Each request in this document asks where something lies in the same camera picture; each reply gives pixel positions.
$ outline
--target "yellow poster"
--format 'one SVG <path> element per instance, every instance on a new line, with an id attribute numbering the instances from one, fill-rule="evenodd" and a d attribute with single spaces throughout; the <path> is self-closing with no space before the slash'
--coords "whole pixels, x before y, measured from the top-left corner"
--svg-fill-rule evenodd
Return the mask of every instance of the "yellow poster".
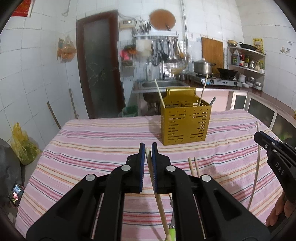
<path id="1" fill-rule="evenodd" d="M 264 54 L 263 39 L 253 39 L 253 46 L 256 47 L 256 51 Z"/>

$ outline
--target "striped tablecloth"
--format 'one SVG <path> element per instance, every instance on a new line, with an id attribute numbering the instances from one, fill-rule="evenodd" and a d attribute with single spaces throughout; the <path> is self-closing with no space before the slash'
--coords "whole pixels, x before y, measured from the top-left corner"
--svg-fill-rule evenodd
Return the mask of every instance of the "striped tablecloth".
<path id="1" fill-rule="evenodd" d="M 252 191 L 257 161 L 253 136 L 257 119 L 244 110 L 213 112 L 204 142 L 163 146 L 160 116 L 71 120 L 42 153 L 18 209 L 16 228 L 26 235 L 28 228 L 76 183 L 89 173 L 110 173 L 139 151 L 140 142 L 170 157 L 173 165 L 190 174 L 188 157 L 196 157 L 202 174 L 209 174 L 245 207 Z M 260 130 L 271 137 L 262 122 Z M 250 211 L 265 222 L 282 188 L 261 149 L 260 170 Z M 153 195 L 147 161 L 142 194 L 126 194 L 122 240 L 165 238 Z M 172 208 L 168 195 L 162 201 L 170 223 Z"/>

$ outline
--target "red poster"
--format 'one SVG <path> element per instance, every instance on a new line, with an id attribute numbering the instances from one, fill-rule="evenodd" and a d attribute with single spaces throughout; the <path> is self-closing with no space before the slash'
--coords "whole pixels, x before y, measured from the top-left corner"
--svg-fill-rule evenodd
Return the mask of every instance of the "red poster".
<path id="1" fill-rule="evenodd" d="M 27 17 L 32 1 L 33 0 L 23 0 L 11 16 Z"/>

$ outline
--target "gold utensil holder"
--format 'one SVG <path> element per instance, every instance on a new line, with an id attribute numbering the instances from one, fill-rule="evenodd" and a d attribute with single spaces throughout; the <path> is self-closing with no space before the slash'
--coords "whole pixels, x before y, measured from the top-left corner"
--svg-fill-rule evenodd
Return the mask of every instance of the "gold utensil holder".
<path id="1" fill-rule="evenodd" d="M 195 88 L 167 88 L 161 105 L 161 137 L 164 145 L 204 141 L 212 106 L 195 95 Z"/>

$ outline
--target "human hand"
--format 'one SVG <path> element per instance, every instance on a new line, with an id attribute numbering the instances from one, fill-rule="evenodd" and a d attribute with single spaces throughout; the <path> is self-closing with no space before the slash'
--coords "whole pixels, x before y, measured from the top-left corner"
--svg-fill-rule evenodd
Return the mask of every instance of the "human hand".
<path id="1" fill-rule="evenodd" d="M 270 212 L 270 215 L 266 219 L 265 225 L 273 226 L 276 224 L 278 220 L 278 216 L 284 211 L 285 216 L 289 218 L 295 209 L 295 205 L 291 203 L 289 200 L 285 201 L 285 193 L 283 192 L 282 195 L 276 201 L 275 207 Z"/>

